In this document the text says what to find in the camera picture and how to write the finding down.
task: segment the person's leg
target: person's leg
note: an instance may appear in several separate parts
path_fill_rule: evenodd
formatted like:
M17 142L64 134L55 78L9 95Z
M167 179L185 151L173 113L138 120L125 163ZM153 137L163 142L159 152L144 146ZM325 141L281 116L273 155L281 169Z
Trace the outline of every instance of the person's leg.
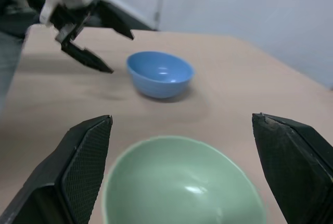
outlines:
M0 32L0 113L5 104L7 92L20 60L24 39Z

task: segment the table surface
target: table surface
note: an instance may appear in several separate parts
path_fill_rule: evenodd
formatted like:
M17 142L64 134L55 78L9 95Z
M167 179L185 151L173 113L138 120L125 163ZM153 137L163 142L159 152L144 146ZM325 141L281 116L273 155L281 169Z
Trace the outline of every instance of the table surface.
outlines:
M55 32L33 26L0 121L0 212L66 131L111 114L106 172L129 145L155 135L184 135L230 157L258 188L267 223L286 223L265 180L251 114L264 112L313 126L333 142L332 92L252 45L230 36L134 31L129 41L110 29L85 29L77 43L101 56L114 74L83 67L60 51ZM183 96L158 102L139 95L126 58L157 50L192 63ZM102 223L100 195L91 223Z

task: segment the light green ceramic bowl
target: light green ceramic bowl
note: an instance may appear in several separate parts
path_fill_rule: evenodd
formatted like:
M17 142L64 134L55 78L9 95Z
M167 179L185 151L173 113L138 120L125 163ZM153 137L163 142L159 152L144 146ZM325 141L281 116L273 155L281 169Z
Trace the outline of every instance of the light green ceramic bowl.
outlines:
M264 224L249 179L211 146L160 136L130 147L103 192L105 224Z

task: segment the bowl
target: bowl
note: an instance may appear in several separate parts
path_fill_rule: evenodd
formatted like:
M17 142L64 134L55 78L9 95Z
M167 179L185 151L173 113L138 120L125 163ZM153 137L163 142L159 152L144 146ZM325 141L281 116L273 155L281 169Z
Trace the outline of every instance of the bowl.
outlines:
M257 190L209 145L160 136L130 147L103 191L105 224L264 224Z
M127 69L138 91L163 99L186 90L194 70L186 61L163 52L145 51L127 59Z

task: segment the bowl rim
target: bowl rim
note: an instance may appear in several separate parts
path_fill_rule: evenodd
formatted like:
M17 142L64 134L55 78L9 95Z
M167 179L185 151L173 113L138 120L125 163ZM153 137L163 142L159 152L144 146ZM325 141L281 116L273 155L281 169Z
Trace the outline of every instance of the bowl rim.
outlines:
M139 74L138 72L134 71L132 69L132 67L129 65L129 61L131 58L133 58L133 56L137 55L137 54L142 54L142 53L158 53L158 54L163 54L163 55L168 55L172 58L175 58L175 59L178 59L179 61L181 61L182 63L184 63L185 65L187 65L189 68L190 68L190 75L187 79L184 79L184 80L181 80L181 81L177 81L177 82L164 82L164 81L158 81L158 80L154 80L154 79L151 79L151 78L148 78L146 76L143 76L142 74ZM136 74L137 76L141 77L142 79L145 79L147 81L151 81L151 82L156 82L156 83L164 83L164 84L179 84L179 83L184 83L184 82L187 82L187 81L190 81L193 76L195 75L195 71L194 71L194 68L192 67L192 65L190 63L188 63L187 61L185 61L184 59L181 59L180 57L178 56L175 56L173 54L170 54L170 53L167 53L167 52L162 52L162 51L140 51L140 52L136 52L132 55L130 55L128 58L127 58L127 61L126 61L126 65L127 65L127 69L131 72L131 73L134 73Z
M188 141L188 142L193 142L196 144L201 144L205 147L208 147L209 149L219 153L220 155L222 155L224 158L226 158L228 160L228 162L230 162L245 178L245 180L247 181L247 183L250 185L252 193L260 207L260 210L263 214L263 222L259 223L259 224L267 224L267 211L266 208L263 204L263 199L261 198L260 194L259 194L259 190L255 187L255 185L252 183L252 181L246 176L245 172L237 165L235 164L229 157L227 157L226 155L224 155L222 152L220 152L219 150L217 150L215 147L205 143L205 142L201 142L201 141L197 141L195 139L189 138L189 137L185 137L185 136L181 136L181 135L158 135L158 136L154 136L154 137L150 137L149 139L143 140L143 141L139 141L137 143L134 143L132 145L130 145L129 147L127 147L125 149L124 152L122 152L114 161L114 163L112 164L112 166L110 167L108 174L106 176L106 181L104 182L103 185L103 189L102 189L102 200L101 200L101 211L102 211L102 217L103 217L103 224L110 224L108 217L107 217L107 210L106 210L106 195L107 195L107 190L108 190L108 185L109 185L109 181L111 181L112 177L113 177L113 171L116 168L116 166L120 163L120 161L122 161L125 156L127 156L130 152L132 152L133 150L135 150L137 147L139 147L142 144L145 143L149 143L149 142L153 142L153 141L157 141L159 139L182 139L184 141Z

